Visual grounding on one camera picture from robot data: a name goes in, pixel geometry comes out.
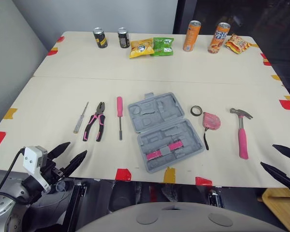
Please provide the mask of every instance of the can lid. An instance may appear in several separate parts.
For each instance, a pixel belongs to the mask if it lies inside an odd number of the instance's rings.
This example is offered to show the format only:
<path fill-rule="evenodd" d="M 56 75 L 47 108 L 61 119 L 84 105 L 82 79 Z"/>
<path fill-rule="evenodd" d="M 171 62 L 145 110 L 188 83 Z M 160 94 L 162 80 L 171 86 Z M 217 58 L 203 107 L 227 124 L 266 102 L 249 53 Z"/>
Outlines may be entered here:
<path fill-rule="evenodd" d="M 118 28 L 118 34 L 127 34 L 128 30 L 126 28 Z"/>
<path fill-rule="evenodd" d="M 231 27 L 229 23 L 224 23 L 224 22 L 219 23 L 218 26 L 220 26 L 222 28 L 230 28 Z"/>
<path fill-rule="evenodd" d="M 97 35 L 102 34 L 103 32 L 104 32 L 104 31 L 103 31 L 102 28 L 95 28 L 95 29 L 93 30 L 93 33 L 94 33 L 94 34 L 97 34 Z"/>
<path fill-rule="evenodd" d="M 192 20 L 192 21 L 190 21 L 189 24 L 191 24 L 193 26 L 196 26 L 196 27 L 201 26 L 201 22 L 197 21 L 197 20 Z"/>

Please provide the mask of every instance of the yellow chip bag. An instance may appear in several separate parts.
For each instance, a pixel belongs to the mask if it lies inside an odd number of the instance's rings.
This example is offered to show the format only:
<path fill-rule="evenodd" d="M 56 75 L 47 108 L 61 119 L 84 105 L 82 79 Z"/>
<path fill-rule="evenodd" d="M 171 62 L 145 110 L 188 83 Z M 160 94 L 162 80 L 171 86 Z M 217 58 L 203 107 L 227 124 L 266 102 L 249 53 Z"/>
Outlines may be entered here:
<path fill-rule="evenodd" d="M 155 53 L 153 49 L 153 38 L 146 40 L 131 41 L 130 45 L 131 45 L 130 58 Z"/>

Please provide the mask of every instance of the black tape roll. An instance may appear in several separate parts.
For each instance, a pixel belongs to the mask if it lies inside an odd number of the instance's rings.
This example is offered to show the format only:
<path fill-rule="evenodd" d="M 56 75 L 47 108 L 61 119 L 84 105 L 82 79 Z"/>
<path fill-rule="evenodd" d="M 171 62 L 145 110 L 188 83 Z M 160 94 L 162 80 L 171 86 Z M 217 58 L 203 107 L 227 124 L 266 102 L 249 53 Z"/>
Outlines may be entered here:
<path fill-rule="evenodd" d="M 195 113 L 193 112 L 193 109 L 198 109 L 198 110 L 200 111 L 200 113 L 199 113 L 199 114 L 195 114 Z M 190 113 L 191 113 L 193 116 L 198 117 L 198 116 L 200 116 L 200 115 L 203 113 L 203 111 L 202 111 L 202 108 L 201 108 L 201 107 L 199 107 L 198 105 L 194 105 L 194 106 L 190 109 Z"/>

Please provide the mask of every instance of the pink hammer handle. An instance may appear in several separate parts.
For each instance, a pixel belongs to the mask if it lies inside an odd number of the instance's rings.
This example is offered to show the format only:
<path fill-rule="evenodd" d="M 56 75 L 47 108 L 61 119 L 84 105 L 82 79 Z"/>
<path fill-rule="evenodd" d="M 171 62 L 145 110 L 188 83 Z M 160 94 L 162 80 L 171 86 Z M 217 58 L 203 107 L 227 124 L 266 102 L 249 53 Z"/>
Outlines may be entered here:
<path fill-rule="evenodd" d="M 117 117 L 122 117 L 122 98 L 117 97 Z"/>
<path fill-rule="evenodd" d="M 242 159 L 248 159 L 248 152 L 247 152 L 247 138 L 246 132 L 243 128 L 238 130 L 238 143 L 240 146 L 240 157 Z"/>

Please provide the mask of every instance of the can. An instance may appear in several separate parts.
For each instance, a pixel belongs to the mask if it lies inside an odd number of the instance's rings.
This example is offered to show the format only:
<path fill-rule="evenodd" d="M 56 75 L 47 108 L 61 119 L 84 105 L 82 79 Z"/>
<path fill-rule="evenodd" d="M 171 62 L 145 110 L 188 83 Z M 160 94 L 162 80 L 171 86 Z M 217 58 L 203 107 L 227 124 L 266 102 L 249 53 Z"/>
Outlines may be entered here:
<path fill-rule="evenodd" d="M 226 39 L 228 32 L 230 31 L 230 24 L 229 23 L 219 23 L 211 44 L 209 45 L 207 51 L 212 54 L 216 54 L 219 49 L 221 48 L 224 40 Z"/>
<path fill-rule="evenodd" d="M 122 48 L 130 47 L 129 32 L 126 28 L 118 28 L 119 45 Z"/>
<path fill-rule="evenodd" d="M 95 36 L 99 48 L 107 47 L 106 37 L 102 28 L 95 28 L 93 30 L 93 35 Z"/>
<path fill-rule="evenodd" d="M 189 23 L 186 38 L 185 38 L 185 43 L 183 46 L 183 50 L 190 52 L 193 50 L 195 41 L 197 40 L 198 34 L 201 29 L 201 23 L 196 20 L 192 20 Z"/>

